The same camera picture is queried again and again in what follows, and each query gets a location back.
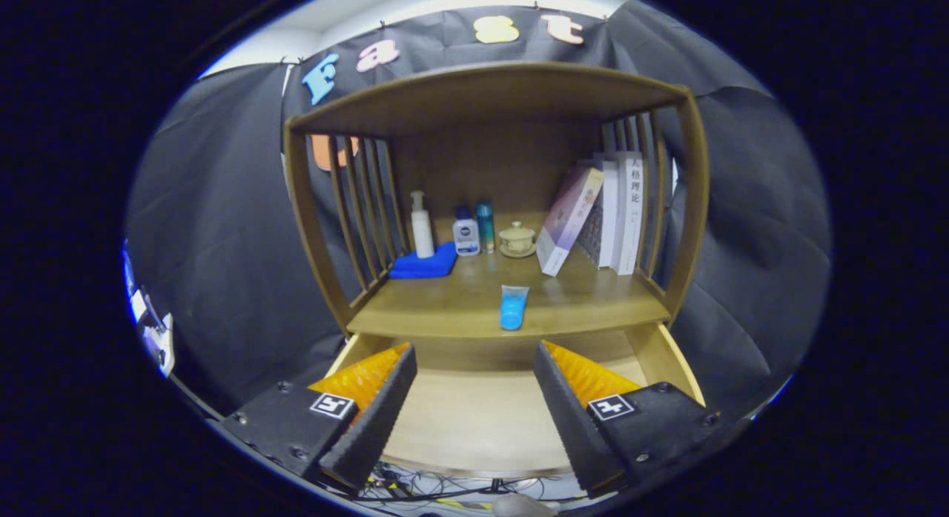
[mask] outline blue tube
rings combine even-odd
[[[501,328],[518,330],[524,321],[529,287],[501,285]]]

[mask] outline wooden drawer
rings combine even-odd
[[[568,472],[569,460],[533,375],[536,340],[353,335],[328,375],[409,340],[418,374],[384,461],[446,474],[516,478]],[[549,339],[640,385],[668,381],[704,405],[664,324]]]

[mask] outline purple book cover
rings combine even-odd
[[[603,178],[603,172],[596,168],[567,173],[560,196],[537,237],[537,257],[544,274],[556,276],[560,270],[566,254],[580,235],[584,220],[593,209]]]

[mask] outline small white bottle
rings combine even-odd
[[[477,236],[477,220],[472,219],[471,211],[464,205],[455,207],[455,221],[452,224],[454,252],[458,256],[477,256],[481,244]]]
[[[413,191],[412,195],[412,235],[416,241],[416,256],[421,260],[434,256],[434,246],[431,244],[431,222],[428,220],[428,211],[421,208],[422,191]]]

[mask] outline blue letter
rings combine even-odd
[[[339,60],[339,55],[330,53],[316,67],[313,67],[313,70],[302,77],[302,83],[309,87],[309,91],[313,95],[309,104],[319,104],[320,100],[323,100],[323,97],[333,89],[335,84],[329,80],[336,77],[336,67],[333,67],[333,63],[337,60]]]

